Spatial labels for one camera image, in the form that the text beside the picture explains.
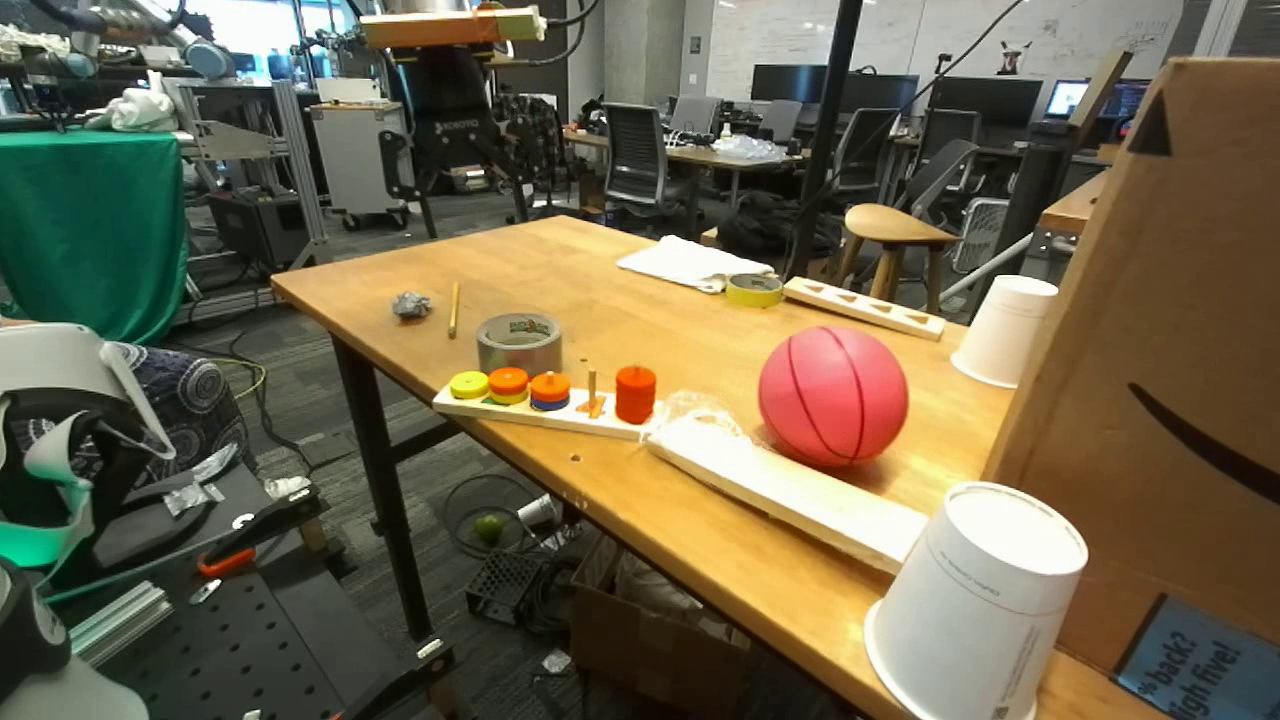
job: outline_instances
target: white container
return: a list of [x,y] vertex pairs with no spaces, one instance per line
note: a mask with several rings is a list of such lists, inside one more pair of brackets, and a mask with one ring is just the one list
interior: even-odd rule
[[1055,284],[1050,279],[997,277],[951,364],[980,384],[1017,388],[1029,367],[1034,344],[1050,323],[1054,298]]
[[885,689],[925,720],[1025,720],[1089,563],[1037,496],[969,481],[865,620]]

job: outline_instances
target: green cloth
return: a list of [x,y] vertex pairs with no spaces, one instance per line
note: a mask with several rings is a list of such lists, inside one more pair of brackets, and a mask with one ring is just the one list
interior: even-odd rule
[[0,130],[0,277],[33,319],[148,344],[190,263],[181,149],[127,130]]

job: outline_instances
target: shelf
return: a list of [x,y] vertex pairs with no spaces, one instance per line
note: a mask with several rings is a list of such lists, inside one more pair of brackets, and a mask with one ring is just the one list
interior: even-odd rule
[[363,38],[371,47],[450,47],[450,45],[500,45],[500,38],[543,38],[548,19],[537,6],[498,12],[398,12],[363,16]]

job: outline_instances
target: stool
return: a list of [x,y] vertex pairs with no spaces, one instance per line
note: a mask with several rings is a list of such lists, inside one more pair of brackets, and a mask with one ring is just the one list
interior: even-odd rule
[[850,284],[852,277],[852,259],[865,245],[879,245],[879,263],[874,277],[874,295],[892,298],[895,295],[895,272],[906,263],[910,249],[925,249],[929,263],[925,263],[925,307],[936,312],[940,307],[940,268],[946,268],[946,249],[957,245],[951,230],[931,227],[900,209],[887,204],[852,204],[843,211],[843,249],[839,249],[839,263],[838,263],[838,284]]

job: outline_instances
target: amazon logo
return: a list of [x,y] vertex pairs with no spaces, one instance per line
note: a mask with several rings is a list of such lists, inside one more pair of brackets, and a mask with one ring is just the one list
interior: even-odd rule
[[1203,428],[1198,428],[1192,421],[1184,421],[1176,407],[1169,407],[1163,401],[1156,401],[1148,388],[1129,384],[1129,391],[1152,410],[1152,421],[1162,428],[1169,428],[1169,434],[1176,434],[1188,450],[1198,450],[1203,462],[1211,462],[1217,471],[1226,471],[1228,481],[1237,481],[1240,489],[1249,489],[1252,496],[1266,496],[1274,502],[1280,502],[1280,471],[1274,471],[1269,462],[1228,447],[1226,438],[1209,434]]

